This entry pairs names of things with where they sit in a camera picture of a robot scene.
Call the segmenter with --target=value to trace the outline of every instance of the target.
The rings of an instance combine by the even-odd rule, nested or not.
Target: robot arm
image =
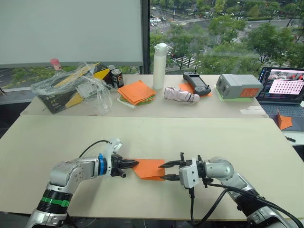
[[[112,138],[107,142],[103,155],[80,157],[55,165],[43,197],[25,227],[62,226],[72,196],[83,180],[101,175],[126,177],[122,169],[134,167],[138,162],[123,160],[122,156],[116,154],[121,145],[119,139]]]
[[[239,173],[234,172],[233,166],[226,159],[214,157],[211,160],[184,160],[183,153],[178,161],[169,161],[163,164],[162,168],[179,165],[179,175],[167,174],[162,178],[169,181],[180,181],[181,185],[189,189],[194,194],[193,187],[199,183],[199,178],[203,179],[207,187],[207,179],[218,179],[222,185],[238,188],[251,193],[258,198],[262,198],[255,188]],[[253,199],[252,197],[229,191],[230,197],[236,202],[237,209],[243,211],[247,221],[253,227],[263,228],[292,228],[292,226],[272,207]]]

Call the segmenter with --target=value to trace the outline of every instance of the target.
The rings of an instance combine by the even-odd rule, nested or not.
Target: handheld controller
[[[211,92],[210,86],[206,85],[203,79],[200,78],[199,74],[185,72],[182,77],[194,88],[194,94],[204,96]]]

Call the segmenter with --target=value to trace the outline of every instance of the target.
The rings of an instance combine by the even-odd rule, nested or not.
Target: laptop screen
[[[258,80],[264,86],[260,102],[300,104],[304,98],[304,69],[264,67]]]

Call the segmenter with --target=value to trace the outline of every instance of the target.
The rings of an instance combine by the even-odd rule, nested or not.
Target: gray box
[[[256,97],[263,85],[253,75],[224,74],[218,78],[216,88],[223,99]]]

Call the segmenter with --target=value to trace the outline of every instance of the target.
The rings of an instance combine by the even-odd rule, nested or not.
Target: black cable
[[[224,189],[222,193],[218,196],[217,200],[214,202],[210,210],[206,213],[206,215],[201,219],[200,222],[195,223],[194,218],[193,218],[193,206],[194,206],[194,197],[191,197],[191,208],[190,208],[190,216],[191,216],[191,224],[198,227],[200,226],[203,222],[205,222],[210,215],[213,213],[215,208],[218,206],[224,195],[228,192],[228,189]]]
[[[85,151],[83,151],[82,153],[81,153],[81,155],[79,156],[80,158],[82,157],[82,155],[84,155],[85,154],[85,152],[88,150],[88,149],[90,149],[92,146],[94,146],[95,144],[97,144],[97,143],[102,143],[102,142],[106,142],[106,143],[108,143],[109,141],[107,141],[107,140],[99,140],[99,141],[97,141],[97,142],[95,142],[95,143],[93,143],[93,144],[91,144],[88,148],[86,148],[85,149]]]
[[[68,212],[66,213],[66,218],[67,218],[67,220],[73,225],[73,227],[78,228],[78,225],[74,222],[74,220],[73,220],[72,217],[68,214]]]
[[[295,224],[299,228],[304,228],[303,225],[302,225],[302,223],[295,216],[293,216],[292,214],[290,214],[288,211],[284,210],[283,208],[279,207],[278,205],[276,205],[276,204],[274,204],[274,203],[272,203],[272,202],[270,202],[268,200],[265,200],[264,198],[262,198],[260,196],[256,196],[255,194],[253,194],[251,192],[247,192],[245,190],[238,189],[238,188],[235,188],[235,187],[232,187],[232,186],[228,186],[228,185],[220,185],[220,184],[212,184],[212,183],[207,183],[207,185],[214,186],[214,187],[225,188],[225,189],[227,189],[229,191],[234,191],[234,192],[237,192],[239,194],[255,198],[257,201],[262,202],[265,205],[267,205],[267,206],[269,206],[271,208],[274,208],[274,209],[276,209],[276,210],[284,213],[285,215],[287,215],[289,218],[291,218],[295,222]]]

